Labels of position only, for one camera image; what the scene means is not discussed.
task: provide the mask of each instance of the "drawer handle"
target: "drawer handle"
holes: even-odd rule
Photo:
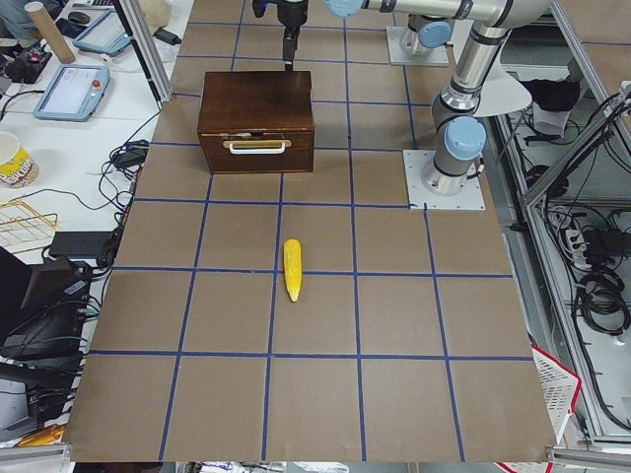
[[[233,155],[282,155],[292,146],[289,140],[259,140],[259,141],[225,141],[224,148],[228,148]]]

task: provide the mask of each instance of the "drawer front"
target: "drawer front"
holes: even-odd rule
[[[311,133],[252,136],[198,132],[198,137],[212,173],[314,170],[314,135]]]

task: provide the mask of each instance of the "blue joint cap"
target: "blue joint cap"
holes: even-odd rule
[[[447,125],[445,146],[459,161],[474,160],[482,153],[486,142],[486,130],[470,116],[459,116]]]
[[[324,0],[324,2],[331,15],[344,18],[359,12],[364,0]]]
[[[444,45],[451,37],[452,26],[447,22],[432,22],[418,32],[421,44],[430,49]]]

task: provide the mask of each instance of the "person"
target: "person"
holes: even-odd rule
[[[52,18],[61,12],[58,0],[40,0]],[[30,0],[0,0],[0,37],[13,37],[21,47],[34,45],[41,39],[39,31],[24,7]]]

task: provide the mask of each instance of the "mounting plate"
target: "mounting plate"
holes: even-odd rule
[[[410,210],[423,210],[426,206],[432,210],[485,210],[484,198],[477,177],[470,179],[462,191],[451,197],[443,197],[431,192],[421,182],[421,169],[434,158],[435,151],[404,150],[405,179]],[[475,172],[471,165],[469,174]]]
[[[400,40],[407,27],[386,27],[387,51],[390,64],[398,66],[438,66],[446,67],[450,63],[447,49],[444,46],[432,49],[428,54],[408,54],[401,49]]]

